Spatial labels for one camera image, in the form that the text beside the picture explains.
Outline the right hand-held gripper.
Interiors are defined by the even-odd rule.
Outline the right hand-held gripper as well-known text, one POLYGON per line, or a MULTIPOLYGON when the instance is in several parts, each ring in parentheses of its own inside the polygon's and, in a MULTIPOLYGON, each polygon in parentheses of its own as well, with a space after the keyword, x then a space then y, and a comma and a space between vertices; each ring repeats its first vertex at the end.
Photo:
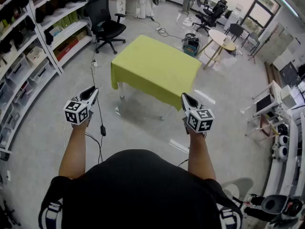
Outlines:
POLYGON ((187 128, 190 128, 198 134, 203 134, 206 136, 207 131, 212 127, 214 121, 214 114, 211 109, 204 109, 203 104, 188 95, 187 93, 182 93, 181 95, 183 110, 186 117, 183 119, 187 128))

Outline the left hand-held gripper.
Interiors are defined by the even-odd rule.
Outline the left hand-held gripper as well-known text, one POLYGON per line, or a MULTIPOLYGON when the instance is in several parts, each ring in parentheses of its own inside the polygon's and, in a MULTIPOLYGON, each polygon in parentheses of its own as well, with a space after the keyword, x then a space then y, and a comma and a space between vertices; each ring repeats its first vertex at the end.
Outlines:
POLYGON ((79 91, 76 97, 68 100, 63 108, 66 121, 71 123, 72 126, 80 125, 85 120, 90 121, 93 115, 91 108, 95 104, 98 93, 99 89, 91 86, 79 91))

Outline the green tablecloth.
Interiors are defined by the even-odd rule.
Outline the green tablecloth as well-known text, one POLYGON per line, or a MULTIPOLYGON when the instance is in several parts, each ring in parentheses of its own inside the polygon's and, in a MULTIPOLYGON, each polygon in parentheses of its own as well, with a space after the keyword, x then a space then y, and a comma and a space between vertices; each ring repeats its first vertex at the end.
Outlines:
POLYGON ((191 91, 201 66, 194 57, 140 35, 112 60, 112 88, 126 83, 180 111, 181 94, 191 91))

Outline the person's right forearm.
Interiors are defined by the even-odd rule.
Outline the person's right forearm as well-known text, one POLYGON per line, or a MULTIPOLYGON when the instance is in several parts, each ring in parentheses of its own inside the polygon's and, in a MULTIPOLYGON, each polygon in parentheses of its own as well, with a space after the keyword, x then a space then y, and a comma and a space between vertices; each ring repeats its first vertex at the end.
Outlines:
POLYGON ((203 180, 216 180, 205 137, 203 134, 196 133, 190 127, 187 127, 187 130, 190 135, 188 171, 203 180))

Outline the red cardboard box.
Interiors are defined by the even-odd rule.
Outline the red cardboard box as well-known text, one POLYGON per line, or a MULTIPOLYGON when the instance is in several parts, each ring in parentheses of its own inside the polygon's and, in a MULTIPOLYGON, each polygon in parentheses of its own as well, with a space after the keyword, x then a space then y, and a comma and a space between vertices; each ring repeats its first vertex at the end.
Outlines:
POLYGON ((56 59, 60 61, 66 55, 66 53, 68 53, 78 42, 79 40, 76 36, 71 36, 62 42, 53 50, 56 59))

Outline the clear storage bin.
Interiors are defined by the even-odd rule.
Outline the clear storage bin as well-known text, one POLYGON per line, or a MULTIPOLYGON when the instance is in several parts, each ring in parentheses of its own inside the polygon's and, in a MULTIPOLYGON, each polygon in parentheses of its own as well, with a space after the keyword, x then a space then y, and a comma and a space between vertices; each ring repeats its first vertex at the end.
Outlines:
POLYGON ((40 84, 55 71, 54 67, 48 59, 43 60, 30 75, 30 79, 36 84, 40 84))

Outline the white storage basket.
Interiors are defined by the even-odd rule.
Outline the white storage basket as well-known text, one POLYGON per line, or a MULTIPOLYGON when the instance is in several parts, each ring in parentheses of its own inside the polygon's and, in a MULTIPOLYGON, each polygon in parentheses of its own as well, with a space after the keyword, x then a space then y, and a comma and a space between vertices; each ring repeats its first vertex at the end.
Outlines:
POLYGON ((44 59, 46 59, 47 55, 45 51, 38 47, 35 46, 27 55, 26 58, 29 60, 29 62, 33 66, 38 66, 44 59))

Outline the round wooden table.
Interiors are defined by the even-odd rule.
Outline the round wooden table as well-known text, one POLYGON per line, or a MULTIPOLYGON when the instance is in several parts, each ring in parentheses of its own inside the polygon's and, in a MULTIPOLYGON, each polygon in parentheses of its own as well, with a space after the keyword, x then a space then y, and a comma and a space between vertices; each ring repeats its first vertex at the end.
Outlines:
POLYGON ((217 50, 213 53, 213 55, 211 57, 209 57, 207 54, 206 56, 209 58, 209 61, 205 64, 205 66, 203 68, 205 68, 206 66, 208 66, 210 64, 211 61, 216 61, 221 52, 223 50, 228 50, 233 52, 234 50, 236 50, 236 45, 235 43, 231 40, 230 43, 227 46, 223 45, 224 39, 226 38, 227 35, 225 35, 223 32, 220 32, 218 30, 214 30, 211 29, 208 32, 208 35, 210 37, 210 41, 200 50, 200 52, 198 54, 201 54, 202 52, 205 52, 205 49, 211 44, 211 43, 216 43, 218 45, 217 50))

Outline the white side table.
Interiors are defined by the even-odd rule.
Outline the white side table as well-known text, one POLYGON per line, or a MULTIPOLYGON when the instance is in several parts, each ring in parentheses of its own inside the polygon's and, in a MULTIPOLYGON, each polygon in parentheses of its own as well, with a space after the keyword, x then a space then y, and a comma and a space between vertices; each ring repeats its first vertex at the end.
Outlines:
POLYGON ((273 121, 279 117, 277 109, 282 105, 280 92, 280 86, 275 81, 272 81, 266 89, 253 97, 254 103, 250 107, 251 113, 247 120, 246 137, 259 143, 264 139, 273 138, 278 134, 273 125, 273 121), (261 111, 256 112, 256 103, 269 94, 272 95, 273 102, 261 111))

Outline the row of green boxes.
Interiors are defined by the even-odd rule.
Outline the row of green boxes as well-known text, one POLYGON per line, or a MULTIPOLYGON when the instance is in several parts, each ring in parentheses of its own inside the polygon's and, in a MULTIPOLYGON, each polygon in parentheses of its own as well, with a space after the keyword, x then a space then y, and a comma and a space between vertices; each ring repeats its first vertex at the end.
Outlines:
POLYGON ((62 28, 66 28, 68 26, 70 26, 71 24, 78 22, 79 18, 78 18, 78 14, 77 11, 73 11, 72 13, 66 15, 65 17, 63 17, 62 19, 60 19, 59 21, 57 21, 56 23, 53 24, 53 27, 62 27, 62 28))

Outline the row of black caps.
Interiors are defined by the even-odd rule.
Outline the row of black caps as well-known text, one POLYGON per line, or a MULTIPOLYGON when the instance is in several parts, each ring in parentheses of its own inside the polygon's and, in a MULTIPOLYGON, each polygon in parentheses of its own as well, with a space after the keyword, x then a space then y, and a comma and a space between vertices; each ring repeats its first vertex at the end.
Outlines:
POLYGON ((50 51, 71 36, 82 48, 91 41, 87 34, 89 21, 81 17, 81 10, 87 0, 0 0, 0 53, 3 56, 15 54, 35 29, 50 51), (65 29, 53 24, 66 15, 77 11, 79 21, 65 29))

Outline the white plastic chair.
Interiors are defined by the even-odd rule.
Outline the white plastic chair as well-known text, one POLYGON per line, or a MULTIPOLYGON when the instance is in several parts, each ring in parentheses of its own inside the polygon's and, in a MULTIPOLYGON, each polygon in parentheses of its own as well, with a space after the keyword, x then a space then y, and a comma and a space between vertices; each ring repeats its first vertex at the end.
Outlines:
POLYGON ((229 199, 242 205, 253 185, 254 182, 251 178, 242 177, 222 183, 221 187, 229 199))

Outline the white desk with drawers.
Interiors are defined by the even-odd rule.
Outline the white desk with drawers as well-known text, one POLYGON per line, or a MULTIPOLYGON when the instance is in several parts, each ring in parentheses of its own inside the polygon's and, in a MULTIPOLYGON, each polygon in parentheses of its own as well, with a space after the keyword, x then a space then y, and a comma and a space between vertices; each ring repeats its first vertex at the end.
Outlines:
POLYGON ((137 17, 140 13, 138 0, 109 0, 109 11, 111 19, 117 21, 118 17, 115 14, 130 14, 137 17))

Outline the person's black shirt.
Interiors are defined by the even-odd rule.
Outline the person's black shirt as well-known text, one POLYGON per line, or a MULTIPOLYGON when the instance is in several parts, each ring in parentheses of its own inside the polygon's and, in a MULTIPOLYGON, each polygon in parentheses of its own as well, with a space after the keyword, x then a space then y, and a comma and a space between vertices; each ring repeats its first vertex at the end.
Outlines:
POLYGON ((218 182, 140 149, 54 177, 38 216, 40 229, 237 229, 242 220, 218 182))

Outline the long white shelf rack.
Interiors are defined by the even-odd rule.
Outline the long white shelf rack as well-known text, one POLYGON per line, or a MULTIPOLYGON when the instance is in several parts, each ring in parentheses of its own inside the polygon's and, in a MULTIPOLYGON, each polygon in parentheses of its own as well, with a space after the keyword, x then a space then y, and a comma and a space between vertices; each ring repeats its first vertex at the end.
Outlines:
POLYGON ((272 147, 272 164, 264 196, 281 194, 305 195, 305 113, 299 112, 288 125, 288 159, 279 160, 277 150, 279 135, 272 147))

